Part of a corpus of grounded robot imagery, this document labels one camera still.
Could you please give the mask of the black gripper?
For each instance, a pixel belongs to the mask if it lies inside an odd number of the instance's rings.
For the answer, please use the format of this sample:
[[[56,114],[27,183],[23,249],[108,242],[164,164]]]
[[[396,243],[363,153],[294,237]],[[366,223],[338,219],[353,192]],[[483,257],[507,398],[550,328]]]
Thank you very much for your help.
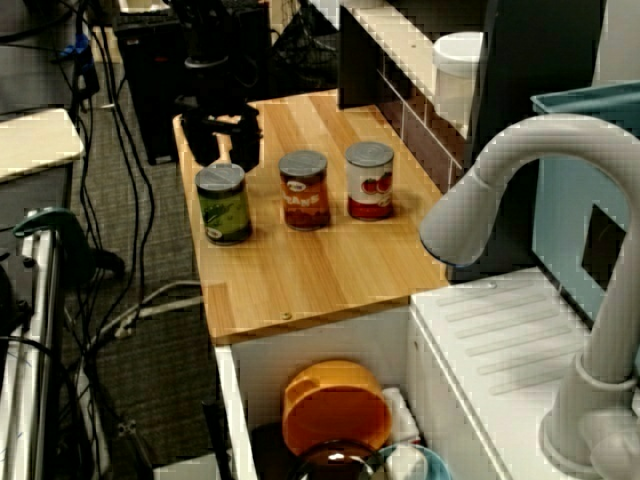
[[[259,165],[262,131],[258,111],[248,104],[249,90],[257,80],[246,83],[234,71],[230,58],[202,60],[187,58],[184,62],[186,91],[174,100],[176,108],[193,118],[182,118],[181,126],[194,160],[209,166],[220,157],[218,140],[208,125],[231,134],[231,162],[250,172]]]

